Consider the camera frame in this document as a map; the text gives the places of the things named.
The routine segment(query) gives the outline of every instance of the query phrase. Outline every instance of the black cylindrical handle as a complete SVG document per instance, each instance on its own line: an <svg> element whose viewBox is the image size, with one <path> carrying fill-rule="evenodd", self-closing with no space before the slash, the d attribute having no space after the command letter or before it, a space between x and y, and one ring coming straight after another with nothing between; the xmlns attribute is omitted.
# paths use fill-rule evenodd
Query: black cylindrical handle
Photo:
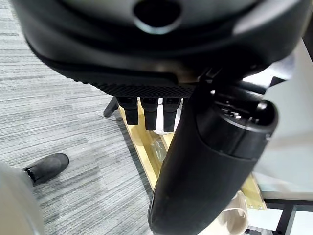
<svg viewBox="0 0 313 235"><path fill-rule="evenodd" d="M214 104L198 114L192 102L184 107L150 204L149 225L158 235L196 235L206 228L253 170L277 124L270 102L258 115L260 125L226 116Z"/></svg>

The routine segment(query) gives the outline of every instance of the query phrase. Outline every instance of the black metal frame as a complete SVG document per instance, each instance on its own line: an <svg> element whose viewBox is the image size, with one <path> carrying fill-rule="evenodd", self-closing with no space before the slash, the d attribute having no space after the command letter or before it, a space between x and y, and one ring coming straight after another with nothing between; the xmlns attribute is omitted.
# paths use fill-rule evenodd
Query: black metal frame
<svg viewBox="0 0 313 235"><path fill-rule="evenodd" d="M296 212L313 212L313 201L264 199L268 208L283 210L273 235L289 235ZM255 231L247 230L246 234L254 234Z"/></svg>

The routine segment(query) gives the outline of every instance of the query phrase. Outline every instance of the black chair leg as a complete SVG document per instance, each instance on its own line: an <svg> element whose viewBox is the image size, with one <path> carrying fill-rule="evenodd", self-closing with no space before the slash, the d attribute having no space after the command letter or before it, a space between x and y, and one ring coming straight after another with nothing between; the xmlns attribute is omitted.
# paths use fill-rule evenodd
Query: black chair leg
<svg viewBox="0 0 313 235"><path fill-rule="evenodd" d="M103 111L103 116L106 118L111 117L112 113L118 109L118 102L116 97L113 97L109 104L107 105L106 109Z"/></svg>

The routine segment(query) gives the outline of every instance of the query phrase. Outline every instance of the shoe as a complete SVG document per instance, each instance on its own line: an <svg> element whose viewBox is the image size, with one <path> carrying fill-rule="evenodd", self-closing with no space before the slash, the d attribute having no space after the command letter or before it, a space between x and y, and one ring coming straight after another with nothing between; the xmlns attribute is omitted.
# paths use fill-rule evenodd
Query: shoe
<svg viewBox="0 0 313 235"><path fill-rule="evenodd" d="M68 156L63 153L56 153L46 156L30 166L23 169L33 181L33 185L44 183L62 171L69 164Z"/></svg>

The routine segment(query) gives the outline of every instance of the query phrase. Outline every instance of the gray carpet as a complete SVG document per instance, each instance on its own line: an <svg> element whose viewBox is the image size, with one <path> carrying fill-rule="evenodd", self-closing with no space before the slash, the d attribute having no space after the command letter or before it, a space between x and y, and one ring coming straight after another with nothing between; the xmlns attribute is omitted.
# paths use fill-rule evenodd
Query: gray carpet
<svg viewBox="0 0 313 235"><path fill-rule="evenodd" d="M35 188L47 235L148 235L151 190L111 97L39 61L0 0L0 161L21 168L63 152L69 167Z"/></svg>

